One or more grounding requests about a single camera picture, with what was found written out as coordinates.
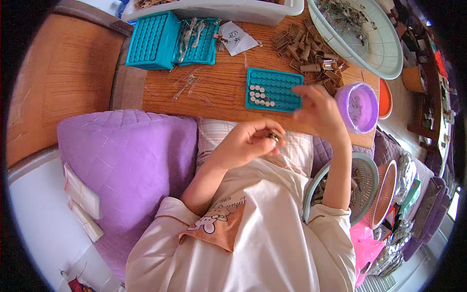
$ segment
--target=white paper note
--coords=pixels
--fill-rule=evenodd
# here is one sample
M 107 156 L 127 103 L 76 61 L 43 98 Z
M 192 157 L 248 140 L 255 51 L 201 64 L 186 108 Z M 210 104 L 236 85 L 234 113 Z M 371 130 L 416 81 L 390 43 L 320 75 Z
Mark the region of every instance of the white paper note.
M 231 56 L 235 56 L 259 45 L 252 36 L 244 32 L 231 21 L 222 24 L 220 29 L 222 31 L 222 38 L 228 40 L 228 43 L 224 41 L 222 43 Z

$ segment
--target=white plastic basket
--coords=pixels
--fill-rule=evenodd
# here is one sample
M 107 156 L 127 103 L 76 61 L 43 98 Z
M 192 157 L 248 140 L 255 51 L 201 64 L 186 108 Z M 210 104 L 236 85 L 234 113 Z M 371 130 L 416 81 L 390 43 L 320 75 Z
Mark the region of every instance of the white plastic basket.
M 347 0 L 352 7 L 362 11 L 369 20 L 363 26 L 369 36 L 369 53 L 358 52 L 358 46 L 362 47 L 359 39 L 349 37 L 344 40 L 331 27 L 316 6 L 315 2 L 318 0 L 307 1 L 311 20 L 316 29 L 341 57 L 383 79 L 395 79 L 401 74 L 403 55 L 399 38 L 389 18 L 374 0 Z M 371 28 L 370 21 L 375 22 L 376 30 Z
M 130 21 L 172 10 L 179 19 L 219 17 L 222 20 L 277 25 L 286 15 L 301 14 L 303 8 L 304 0 L 285 0 L 284 5 L 256 0 L 180 0 L 136 11 L 134 0 L 130 0 L 121 19 Z

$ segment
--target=white plastic colander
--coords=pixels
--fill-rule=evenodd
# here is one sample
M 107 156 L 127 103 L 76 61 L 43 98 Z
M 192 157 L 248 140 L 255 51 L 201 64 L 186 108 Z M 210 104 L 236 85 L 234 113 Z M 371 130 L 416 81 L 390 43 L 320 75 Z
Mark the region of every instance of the white plastic colander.
M 383 79 L 395 79 L 401 74 L 403 55 L 399 38 L 389 18 L 374 0 L 346 0 L 368 19 L 363 29 L 368 32 L 369 50 L 363 50 L 360 39 L 355 36 L 343 36 L 334 30 L 316 6 L 319 0 L 307 1 L 316 29 L 341 57 Z M 372 29 L 370 21 L 376 24 L 376 30 Z

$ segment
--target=person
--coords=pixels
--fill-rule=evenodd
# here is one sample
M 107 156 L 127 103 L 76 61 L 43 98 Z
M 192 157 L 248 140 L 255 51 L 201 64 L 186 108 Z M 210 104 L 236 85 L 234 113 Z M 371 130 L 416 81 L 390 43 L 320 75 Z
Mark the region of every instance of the person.
M 297 122 L 333 147 L 323 204 L 301 219 L 309 179 L 261 156 L 279 155 L 270 119 L 238 124 L 198 169 L 181 199 L 164 198 L 131 251 L 127 291 L 353 291 L 352 147 L 335 100 L 298 86 Z

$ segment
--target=left hand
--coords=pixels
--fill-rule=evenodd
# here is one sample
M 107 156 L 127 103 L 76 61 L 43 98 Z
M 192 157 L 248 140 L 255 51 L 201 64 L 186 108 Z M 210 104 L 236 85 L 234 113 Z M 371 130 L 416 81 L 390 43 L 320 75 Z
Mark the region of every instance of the left hand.
M 210 164 L 229 170 L 244 166 L 262 155 L 279 155 L 276 146 L 285 145 L 285 141 L 277 145 L 275 140 L 268 138 L 272 129 L 285 135 L 281 125 L 271 119 L 238 124 L 209 156 Z

